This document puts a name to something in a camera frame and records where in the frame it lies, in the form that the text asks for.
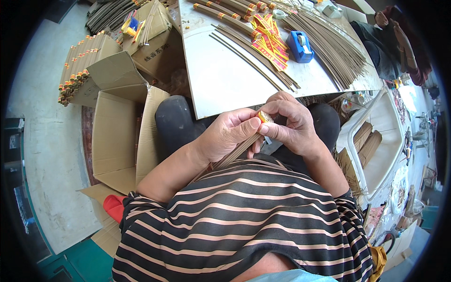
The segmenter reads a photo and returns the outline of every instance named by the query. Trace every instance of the blue tape dispenser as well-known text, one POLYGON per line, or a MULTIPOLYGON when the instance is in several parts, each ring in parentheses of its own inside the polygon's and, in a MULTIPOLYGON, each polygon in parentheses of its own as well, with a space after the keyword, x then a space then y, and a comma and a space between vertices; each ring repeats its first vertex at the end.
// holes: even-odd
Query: blue tape dispenser
POLYGON ((309 63, 315 56, 315 52, 310 49, 307 35, 302 31, 291 31, 287 40, 296 62, 300 64, 309 63))

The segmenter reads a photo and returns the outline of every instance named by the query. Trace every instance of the fingernail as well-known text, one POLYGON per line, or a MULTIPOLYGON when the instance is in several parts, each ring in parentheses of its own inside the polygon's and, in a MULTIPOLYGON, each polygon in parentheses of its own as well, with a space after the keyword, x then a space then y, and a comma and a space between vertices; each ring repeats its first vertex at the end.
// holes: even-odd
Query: fingernail
POLYGON ((252 128, 258 128, 260 126, 260 123, 261 123, 261 121, 260 121, 259 118, 253 117, 251 119, 251 126, 252 126, 252 128))
POLYGON ((268 130, 269 130, 269 128, 268 128, 266 125, 262 125, 262 126, 260 127, 260 130, 258 131, 258 133, 260 133, 260 134, 266 134, 266 133, 268 133, 268 130))

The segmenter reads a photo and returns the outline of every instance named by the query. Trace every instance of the red cloth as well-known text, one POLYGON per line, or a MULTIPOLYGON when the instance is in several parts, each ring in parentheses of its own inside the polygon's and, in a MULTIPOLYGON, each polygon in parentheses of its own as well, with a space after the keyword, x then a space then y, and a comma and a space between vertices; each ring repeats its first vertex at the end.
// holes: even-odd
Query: red cloth
POLYGON ((124 214, 124 205, 122 204, 122 201, 126 197, 127 196, 108 195, 105 198, 105 201, 103 201, 103 209, 117 222, 122 220, 122 215, 124 214))
POLYGON ((421 38, 412 30, 408 20, 398 8, 394 6, 387 6, 382 12, 388 20, 393 19, 397 21, 409 39, 418 68, 413 69, 407 66, 407 72, 410 74, 410 78, 415 85, 423 85, 428 79, 428 75, 431 73, 432 67, 428 55, 426 54, 426 49, 421 42, 421 38))

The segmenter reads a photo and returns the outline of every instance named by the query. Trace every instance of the white table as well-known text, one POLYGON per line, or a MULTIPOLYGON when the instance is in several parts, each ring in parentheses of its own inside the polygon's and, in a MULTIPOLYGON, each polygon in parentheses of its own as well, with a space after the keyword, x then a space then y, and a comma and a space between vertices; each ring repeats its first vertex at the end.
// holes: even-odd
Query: white table
MULTIPOLYGON (((263 104, 268 97, 277 92, 276 88, 252 66, 211 38, 209 34, 212 32, 238 49, 294 97, 339 92, 316 59, 308 64, 298 64, 288 50, 290 60, 286 73, 301 87, 296 92, 292 92, 257 59, 219 32, 215 32, 215 28, 211 25, 227 25, 226 23, 195 10, 193 2, 187 0, 179 0, 179 11, 189 85, 197 119, 217 115, 224 111, 263 104)), ((345 18, 330 19, 325 15, 322 16, 346 31, 347 35, 342 32, 343 36, 347 37, 367 57, 365 76, 358 77, 347 91, 381 89, 382 80, 378 77, 367 51, 351 25, 345 18)), ((285 41, 288 32, 283 29, 282 22, 277 24, 281 38, 285 41)))

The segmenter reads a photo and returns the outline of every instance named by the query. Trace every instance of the black and pink striped shirt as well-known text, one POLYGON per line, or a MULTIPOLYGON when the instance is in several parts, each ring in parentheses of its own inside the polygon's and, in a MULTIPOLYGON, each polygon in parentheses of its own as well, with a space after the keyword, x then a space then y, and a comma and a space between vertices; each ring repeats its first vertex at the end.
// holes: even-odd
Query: black and pink striped shirt
POLYGON ((124 206, 115 281, 230 281, 267 252, 338 281, 371 275, 354 197, 271 156, 209 172, 168 204, 130 192, 124 206))

